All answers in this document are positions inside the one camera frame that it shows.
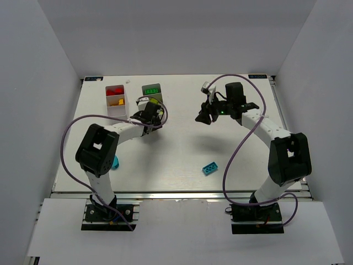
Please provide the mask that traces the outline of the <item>green lego brick top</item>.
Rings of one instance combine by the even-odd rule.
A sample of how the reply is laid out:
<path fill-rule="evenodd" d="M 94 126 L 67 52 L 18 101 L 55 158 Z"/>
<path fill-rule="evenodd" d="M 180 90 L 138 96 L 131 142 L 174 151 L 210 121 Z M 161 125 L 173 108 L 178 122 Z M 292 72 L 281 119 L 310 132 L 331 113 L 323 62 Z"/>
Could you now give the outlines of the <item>green lego brick top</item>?
<path fill-rule="evenodd" d="M 145 94 L 157 94 L 157 93 L 159 93 L 158 88 L 149 88 L 145 90 Z"/>

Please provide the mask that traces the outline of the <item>red 2x3 lego brick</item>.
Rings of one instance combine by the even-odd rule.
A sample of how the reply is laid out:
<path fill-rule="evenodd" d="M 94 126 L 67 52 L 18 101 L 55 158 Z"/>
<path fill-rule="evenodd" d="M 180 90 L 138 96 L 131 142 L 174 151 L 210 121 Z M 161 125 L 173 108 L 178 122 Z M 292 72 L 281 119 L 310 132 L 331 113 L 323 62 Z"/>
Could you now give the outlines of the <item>red 2x3 lego brick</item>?
<path fill-rule="evenodd" d="M 116 95 L 116 89 L 107 89 L 106 96 L 114 96 Z"/>

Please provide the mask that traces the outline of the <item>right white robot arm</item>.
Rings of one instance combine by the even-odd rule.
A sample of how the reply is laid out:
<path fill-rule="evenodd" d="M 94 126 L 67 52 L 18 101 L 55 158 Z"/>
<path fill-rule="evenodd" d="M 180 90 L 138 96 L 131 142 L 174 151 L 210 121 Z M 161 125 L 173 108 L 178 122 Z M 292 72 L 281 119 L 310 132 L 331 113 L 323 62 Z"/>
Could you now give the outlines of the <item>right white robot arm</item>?
<path fill-rule="evenodd" d="M 311 174 L 312 165 L 307 137 L 291 133 L 260 112 L 255 103 L 248 103 L 240 82 L 225 86 L 226 97 L 219 100 L 216 86 L 205 82 L 201 87 L 207 99 L 201 105 L 196 122 L 210 125 L 220 115 L 228 115 L 249 129 L 268 148 L 268 177 L 250 197 L 250 205 L 268 206 L 277 200 L 288 187 Z"/>

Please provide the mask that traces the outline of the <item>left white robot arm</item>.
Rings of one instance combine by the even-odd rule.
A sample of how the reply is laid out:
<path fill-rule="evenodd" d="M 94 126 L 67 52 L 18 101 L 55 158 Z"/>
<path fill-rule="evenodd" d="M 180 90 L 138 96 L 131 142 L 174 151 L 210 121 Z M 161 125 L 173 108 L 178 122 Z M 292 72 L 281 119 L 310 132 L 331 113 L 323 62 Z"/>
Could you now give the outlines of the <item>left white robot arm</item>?
<path fill-rule="evenodd" d="M 92 124 L 76 152 L 75 160 L 93 188 L 92 203 L 113 208 L 116 196 L 111 187 L 109 171 L 113 166 L 117 147 L 128 140 L 143 137 L 163 126 L 165 108 L 148 101 L 143 110 L 128 120 L 101 126 Z"/>

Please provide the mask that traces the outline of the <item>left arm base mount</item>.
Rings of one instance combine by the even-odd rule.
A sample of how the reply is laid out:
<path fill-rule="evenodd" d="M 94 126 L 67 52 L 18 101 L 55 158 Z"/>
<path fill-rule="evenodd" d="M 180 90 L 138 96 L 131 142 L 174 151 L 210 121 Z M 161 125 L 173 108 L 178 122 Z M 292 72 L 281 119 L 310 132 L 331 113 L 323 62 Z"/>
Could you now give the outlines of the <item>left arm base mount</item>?
<path fill-rule="evenodd" d="M 133 231 L 136 228 L 139 209 L 137 204 L 119 204 L 114 198 L 109 204 L 116 211 L 106 206 L 90 195 L 84 208 L 82 231 Z"/>

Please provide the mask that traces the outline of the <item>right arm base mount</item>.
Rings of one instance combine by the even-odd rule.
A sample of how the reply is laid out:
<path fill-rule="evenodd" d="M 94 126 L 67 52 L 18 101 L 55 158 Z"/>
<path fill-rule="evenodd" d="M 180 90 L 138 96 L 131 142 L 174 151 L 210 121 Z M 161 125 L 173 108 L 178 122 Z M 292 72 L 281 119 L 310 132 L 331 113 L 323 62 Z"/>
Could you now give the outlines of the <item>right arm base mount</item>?
<path fill-rule="evenodd" d="M 230 204 L 225 213 L 231 217 L 232 234 L 283 234 L 282 215 L 278 203 L 268 206 L 240 206 Z"/>

